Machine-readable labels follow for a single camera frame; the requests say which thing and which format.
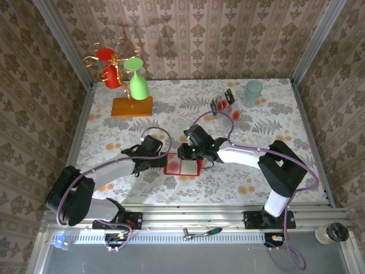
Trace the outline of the red card holder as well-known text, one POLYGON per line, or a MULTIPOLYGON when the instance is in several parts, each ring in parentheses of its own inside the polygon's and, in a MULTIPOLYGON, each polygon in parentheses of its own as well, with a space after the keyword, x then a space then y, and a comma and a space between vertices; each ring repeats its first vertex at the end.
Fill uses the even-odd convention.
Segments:
POLYGON ((164 168, 164 174, 174 175, 174 176, 199 176, 202 164, 203 160, 181 160, 180 172, 178 174, 168 174, 166 172, 166 167, 164 168))

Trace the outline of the white card with red spot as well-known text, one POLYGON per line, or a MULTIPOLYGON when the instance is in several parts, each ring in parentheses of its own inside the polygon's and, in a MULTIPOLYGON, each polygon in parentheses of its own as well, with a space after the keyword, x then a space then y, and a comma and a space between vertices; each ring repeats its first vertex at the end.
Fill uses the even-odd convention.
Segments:
POLYGON ((215 98, 216 106, 219 111, 224 110, 228 107, 229 103, 224 94, 217 95, 215 98))
POLYGON ((181 159, 176 154, 169 154, 167 158, 166 172, 168 174, 178 174, 180 172, 181 159))
POLYGON ((237 103, 232 104, 228 110, 229 110, 229 114, 230 114, 231 118, 233 119, 233 121, 236 122, 241 119, 242 115, 241 115, 241 112, 240 112, 240 109, 239 109, 237 103))

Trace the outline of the clear acrylic card stand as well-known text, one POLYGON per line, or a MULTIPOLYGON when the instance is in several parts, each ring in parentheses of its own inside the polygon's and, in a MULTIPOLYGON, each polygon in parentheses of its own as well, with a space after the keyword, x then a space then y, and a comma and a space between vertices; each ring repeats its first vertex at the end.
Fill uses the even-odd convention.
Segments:
MULTIPOLYGON (((230 106, 231 105, 228 105, 228 107, 226 109, 221 110, 220 112, 225 113, 226 115, 228 115, 230 117, 230 119, 232 119, 229 114, 229 110, 228 110, 230 106)), ((217 113, 217 115, 215 115, 215 116, 213 115, 213 125, 219 135, 226 135, 229 132, 229 130, 231 129, 231 125, 232 125, 230 122, 230 119, 227 118, 225 115, 222 115, 219 113, 217 113)))

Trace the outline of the green wine glass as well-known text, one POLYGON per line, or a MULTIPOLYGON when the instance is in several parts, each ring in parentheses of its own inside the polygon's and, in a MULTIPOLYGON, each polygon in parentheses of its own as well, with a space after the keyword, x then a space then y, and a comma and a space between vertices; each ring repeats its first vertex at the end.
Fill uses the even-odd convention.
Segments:
POLYGON ((139 74, 142 66, 143 60, 138 57, 129 58, 124 62, 124 68, 127 71, 133 72, 133 76, 129 81, 129 89, 132 97, 136 100, 144 100, 149 97, 147 81, 139 74))

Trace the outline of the pale blue plastic cup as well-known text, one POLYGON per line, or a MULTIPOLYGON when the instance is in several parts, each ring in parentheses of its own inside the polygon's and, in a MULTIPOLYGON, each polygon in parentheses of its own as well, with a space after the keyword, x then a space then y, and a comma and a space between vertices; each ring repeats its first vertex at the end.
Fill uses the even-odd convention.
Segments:
POLYGON ((244 106, 253 107, 260 97, 262 89, 263 86, 261 82, 257 80, 249 81, 244 89, 244 106))

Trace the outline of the red wine glass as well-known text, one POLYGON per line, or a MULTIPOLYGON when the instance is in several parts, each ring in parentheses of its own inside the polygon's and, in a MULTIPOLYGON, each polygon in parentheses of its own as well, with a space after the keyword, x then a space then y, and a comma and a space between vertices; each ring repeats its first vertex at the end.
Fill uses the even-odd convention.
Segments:
POLYGON ((97 78, 108 88, 119 88, 123 82, 120 79, 119 62, 115 58, 115 51, 102 48, 97 51, 96 57, 99 61, 105 62, 105 67, 97 73, 97 78))

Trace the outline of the grey metal panel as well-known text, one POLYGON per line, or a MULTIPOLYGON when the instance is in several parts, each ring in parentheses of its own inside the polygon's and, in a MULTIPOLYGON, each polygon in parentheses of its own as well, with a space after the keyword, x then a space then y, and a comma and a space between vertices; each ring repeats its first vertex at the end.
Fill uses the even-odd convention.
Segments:
POLYGON ((244 244, 131 244, 109 252, 101 244, 34 253, 26 274, 365 274, 340 246, 300 245, 300 271, 285 250, 244 244))

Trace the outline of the blue and white connector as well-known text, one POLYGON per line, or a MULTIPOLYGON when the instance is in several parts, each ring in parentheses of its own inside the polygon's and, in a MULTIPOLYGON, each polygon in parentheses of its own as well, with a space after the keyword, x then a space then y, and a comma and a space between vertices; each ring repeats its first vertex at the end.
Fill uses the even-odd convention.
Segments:
POLYGON ((58 236, 56 239, 55 239, 55 242, 54 242, 54 247, 55 248, 59 248, 61 250, 64 250, 64 251, 68 251, 72 246, 72 241, 71 239, 67 238, 66 236, 58 236))

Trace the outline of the clear jar black lid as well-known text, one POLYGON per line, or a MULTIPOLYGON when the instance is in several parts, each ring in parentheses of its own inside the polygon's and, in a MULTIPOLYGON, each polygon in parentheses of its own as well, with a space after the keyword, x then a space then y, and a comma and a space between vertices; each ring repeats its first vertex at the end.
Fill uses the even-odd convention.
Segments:
POLYGON ((315 230, 316 239, 324 245, 341 243, 349 238, 349 231, 341 223, 329 223, 315 230))

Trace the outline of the aluminium mounting rail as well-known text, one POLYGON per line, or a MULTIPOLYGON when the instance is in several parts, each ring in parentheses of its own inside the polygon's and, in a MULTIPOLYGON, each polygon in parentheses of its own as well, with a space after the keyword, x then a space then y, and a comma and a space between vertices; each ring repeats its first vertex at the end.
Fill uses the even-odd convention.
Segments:
MULTIPOLYGON (((125 204, 131 212, 142 212, 142 230, 151 232, 180 232, 188 228, 192 232, 202 232, 221 227, 225 232, 244 231, 244 212, 259 211, 261 204, 242 203, 161 203, 125 204)), ((327 223, 339 222, 347 227, 351 223, 343 208, 332 208, 327 204, 296 203, 289 209, 294 213, 296 230, 313 231, 327 223)), ((96 200, 85 220, 69 227, 58 225, 55 214, 45 211, 40 223, 40 231, 90 230, 94 219, 109 220, 117 213, 117 207, 107 200, 96 200)))

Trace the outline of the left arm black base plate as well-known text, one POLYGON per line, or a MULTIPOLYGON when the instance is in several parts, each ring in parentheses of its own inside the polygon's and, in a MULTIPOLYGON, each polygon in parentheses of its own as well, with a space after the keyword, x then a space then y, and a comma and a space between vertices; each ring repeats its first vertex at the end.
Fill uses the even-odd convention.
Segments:
POLYGON ((116 215, 112 220, 94 220, 92 224, 93 229, 127 229, 127 227, 121 225, 128 225, 132 230, 141 230, 143 223, 142 212, 125 212, 116 215))

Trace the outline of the aluminium table side rail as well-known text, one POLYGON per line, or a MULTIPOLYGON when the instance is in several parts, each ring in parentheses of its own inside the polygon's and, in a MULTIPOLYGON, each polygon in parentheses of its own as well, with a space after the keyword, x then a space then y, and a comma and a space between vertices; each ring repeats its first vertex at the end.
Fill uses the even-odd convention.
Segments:
POLYGON ((69 186, 72 184, 73 180, 75 180, 80 175, 80 171, 75 168, 74 164, 77 163, 80 145, 82 143, 82 137, 86 128, 94 95, 95 93, 92 92, 92 90, 87 93, 82 111, 80 113, 78 125, 76 127, 75 135, 71 144, 70 153, 67 158, 67 163, 71 163, 71 165, 66 166, 61 171, 60 175, 55 181, 54 186, 46 197, 46 206, 48 209, 52 210, 53 213, 57 213, 62 197, 66 193, 69 186))
POLYGON ((332 193, 330 183, 328 181, 326 171, 325 171, 324 165, 322 163, 322 159, 321 159, 319 150, 317 148, 317 144, 315 142, 314 134, 313 134, 309 119, 308 119, 307 114, 306 114, 305 106, 303 104, 302 98, 301 98, 299 90, 298 90, 298 85, 292 79, 290 80, 290 83, 291 83, 291 86, 293 88, 293 93, 294 93, 294 96, 295 96, 295 100, 297 102, 298 109, 299 109, 299 112, 301 114, 301 118, 302 118, 302 121, 303 121, 303 126, 305 128, 306 135, 307 135, 308 140, 309 140, 309 145, 311 147, 311 152, 313 153, 313 158, 314 158, 314 161, 315 161, 315 165, 317 167, 317 171, 318 171, 318 174, 319 174, 318 177, 320 178, 322 187, 324 189, 324 192, 327 195, 327 200, 328 200, 329 205, 332 208, 337 208, 337 204, 336 204, 334 195, 332 193))

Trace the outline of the black bracket yellow connector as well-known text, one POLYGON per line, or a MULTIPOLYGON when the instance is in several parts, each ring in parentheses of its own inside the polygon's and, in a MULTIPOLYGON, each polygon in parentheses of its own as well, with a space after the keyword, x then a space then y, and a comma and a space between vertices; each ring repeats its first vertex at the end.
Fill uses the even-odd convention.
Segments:
POLYGON ((268 248, 279 248, 286 243, 283 233, 265 233, 264 238, 264 245, 268 248))
POLYGON ((111 251, 121 249, 129 238, 129 233, 106 233, 104 235, 104 245, 111 251))

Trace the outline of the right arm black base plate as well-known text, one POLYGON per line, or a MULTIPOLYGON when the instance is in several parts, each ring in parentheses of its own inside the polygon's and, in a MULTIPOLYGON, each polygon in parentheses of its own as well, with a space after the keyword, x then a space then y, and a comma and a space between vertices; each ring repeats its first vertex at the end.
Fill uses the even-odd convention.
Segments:
POLYGON ((246 229, 283 229, 284 213, 273 217, 261 211, 244 211, 243 222, 246 229))

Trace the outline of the aluminium frame post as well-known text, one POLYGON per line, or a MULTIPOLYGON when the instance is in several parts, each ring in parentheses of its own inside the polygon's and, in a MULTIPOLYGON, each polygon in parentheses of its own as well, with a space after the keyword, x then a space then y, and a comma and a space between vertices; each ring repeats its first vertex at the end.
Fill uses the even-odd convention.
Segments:
POLYGON ((314 31, 293 76, 291 77, 293 85, 299 85, 305 76, 320 47, 323 45, 326 37, 328 36, 329 31, 333 27, 338 15, 346 4, 346 1, 347 0, 330 0, 326 11, 321 17, 321 20, 314 31))
POLYGON ((56 14, 56 11, 52 7, 49 0, 33 0, 38 8, 43 19, 47 23, 53 36, 60 45, 60 48, 64 52, 66 58, 74 69, 80 82, 86 91, 90 91, 93 86, 93 80, 88 75, 86 68, 82 65, 82 61, 79 58, 76 47, 72 44, 70 35, 67 34, 65 27, 61 23, 61 20, 56 14))

